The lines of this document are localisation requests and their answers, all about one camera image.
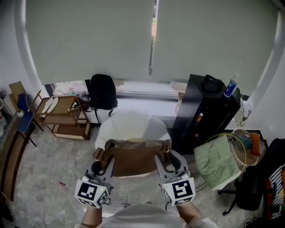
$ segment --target white chair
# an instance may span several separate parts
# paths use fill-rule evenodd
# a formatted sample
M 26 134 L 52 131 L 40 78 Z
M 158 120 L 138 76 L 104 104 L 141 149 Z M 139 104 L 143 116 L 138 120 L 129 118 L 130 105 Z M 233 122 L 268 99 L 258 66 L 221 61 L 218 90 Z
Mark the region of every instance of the white chair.
M 167 140 L 171 138 L 165 124 L 160 119 L 152 117 L 144 110 L 121 109 L 101 124 L 95 141 L 95 149 L 98 147 L 104 149 L 109 139 Z

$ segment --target slipper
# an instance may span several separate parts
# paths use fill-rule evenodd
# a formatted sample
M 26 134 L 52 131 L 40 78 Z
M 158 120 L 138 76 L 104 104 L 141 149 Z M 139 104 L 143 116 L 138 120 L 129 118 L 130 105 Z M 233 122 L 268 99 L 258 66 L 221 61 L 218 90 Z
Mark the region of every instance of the slipper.
M 44 109 L 42 110 L 41 113 L 45 113 L 49 109 L 49 107 L 51 106 L 52 102 L 53 102 L 53 98 L 48 99 L 48 101 L 45 103 Z
M 54 110 L 55 106 L 57 106 L 57 103 L 58 103 L 58 97 L 55 97 L 47 113 L 51 113 Z

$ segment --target person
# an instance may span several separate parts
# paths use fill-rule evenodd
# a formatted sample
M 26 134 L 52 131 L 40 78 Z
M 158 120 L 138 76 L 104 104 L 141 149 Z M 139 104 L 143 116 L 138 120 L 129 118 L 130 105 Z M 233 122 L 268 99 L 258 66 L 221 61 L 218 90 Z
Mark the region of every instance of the person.
M 134 204 L 102 222 L 102 208 L 88 207 L 75 228 L 218 228 L 191 203 L 176 206 L 180 215 L 151 204 Z

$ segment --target green knit blanket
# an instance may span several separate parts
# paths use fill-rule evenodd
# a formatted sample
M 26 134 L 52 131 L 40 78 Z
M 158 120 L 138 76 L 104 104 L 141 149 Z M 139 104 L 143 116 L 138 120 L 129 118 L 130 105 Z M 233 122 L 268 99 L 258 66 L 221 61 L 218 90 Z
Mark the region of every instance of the green knit blanket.
M 222 135 L 194 149 L 198 169 L 212 191 L 223 189 L 241 173 L 229 147 Z

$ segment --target roller blind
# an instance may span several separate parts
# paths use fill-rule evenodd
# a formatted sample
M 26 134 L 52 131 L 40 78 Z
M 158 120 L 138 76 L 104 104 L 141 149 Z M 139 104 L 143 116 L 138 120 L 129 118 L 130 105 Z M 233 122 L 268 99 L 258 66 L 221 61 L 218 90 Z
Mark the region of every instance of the roller blind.
M 160 0 L 153 78 L 210 74 L 250 95 L 269 59 L 277 10 L 269 0 Z
M 153 0 L 27 0 L 28 40 L 42 84 L 147 78 Z

